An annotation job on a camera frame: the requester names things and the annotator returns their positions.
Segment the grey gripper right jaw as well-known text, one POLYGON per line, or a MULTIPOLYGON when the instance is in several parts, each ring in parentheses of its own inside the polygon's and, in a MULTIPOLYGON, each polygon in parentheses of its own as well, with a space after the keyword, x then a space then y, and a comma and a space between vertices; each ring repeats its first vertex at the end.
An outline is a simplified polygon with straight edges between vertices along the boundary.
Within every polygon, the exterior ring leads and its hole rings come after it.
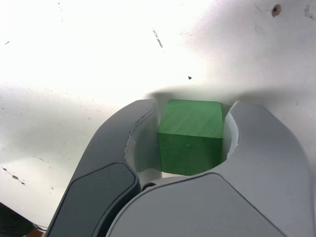
POLYGON ((295 135, 260 105, 237 101, 224 125, 226 160, 133 198, 110 237, 312 237, 314 188, 295 135))

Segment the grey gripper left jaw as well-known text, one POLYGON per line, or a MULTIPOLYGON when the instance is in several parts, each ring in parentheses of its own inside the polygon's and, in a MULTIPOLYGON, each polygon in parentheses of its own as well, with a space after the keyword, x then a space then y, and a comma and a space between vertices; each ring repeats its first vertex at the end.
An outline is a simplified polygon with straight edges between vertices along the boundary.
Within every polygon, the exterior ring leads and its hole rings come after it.
POLYGON ((86 147, 46 232, 48 237, 104 237, 143 186, 162 177, 155 99, 113 114, 86 147))

